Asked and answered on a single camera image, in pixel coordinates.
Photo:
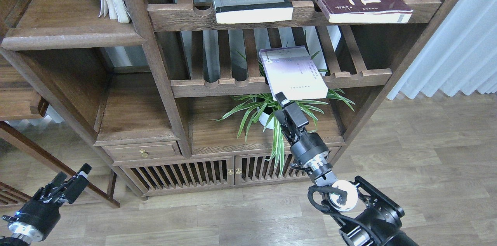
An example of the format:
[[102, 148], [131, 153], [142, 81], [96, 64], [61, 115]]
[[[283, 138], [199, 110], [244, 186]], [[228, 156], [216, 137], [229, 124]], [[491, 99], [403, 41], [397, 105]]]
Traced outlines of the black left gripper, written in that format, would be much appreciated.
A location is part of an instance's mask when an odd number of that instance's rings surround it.
[[43, 191], [39, 190], [14, 216], [2, 216], [11, 231], [3, 241], [44, 241], [60, 220], [59, 208], [63, 203], [72, 204], [88, 186], [92, 167], [84, 163], [78, 173], [68, 181], [59, 172]]

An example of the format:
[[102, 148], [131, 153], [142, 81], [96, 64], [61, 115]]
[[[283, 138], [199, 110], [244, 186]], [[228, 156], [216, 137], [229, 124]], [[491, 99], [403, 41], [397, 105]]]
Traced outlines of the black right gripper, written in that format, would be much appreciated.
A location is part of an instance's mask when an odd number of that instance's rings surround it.
[[326, 160], [330, 150], [318, 133], [306, 130], [309, 121], [297, 103], [287, 99], [283, 92], [275, 97], [281, 106], [280, 110], [275, 111], [275, 117], [295, 159], [291, 168], [330, 169], [330, 163]]

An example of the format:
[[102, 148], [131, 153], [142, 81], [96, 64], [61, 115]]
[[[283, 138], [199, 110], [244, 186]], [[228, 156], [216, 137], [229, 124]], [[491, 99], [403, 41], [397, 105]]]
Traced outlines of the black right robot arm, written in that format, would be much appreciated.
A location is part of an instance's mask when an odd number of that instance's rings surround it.
[[309, 121], [297, 103], [282, 92], [276, 100], [281, 109], [275, 116], [295, 159], [291, 167], [309, 175], [313, 182], [309, 203], [334, 219], [344, 242], [348, 246], [415, 246], [401, 230], [404, 210], [360, 176], [354, 181], [339, 180], [327, 160], [328, 147], [318, 133], [306, 130]]

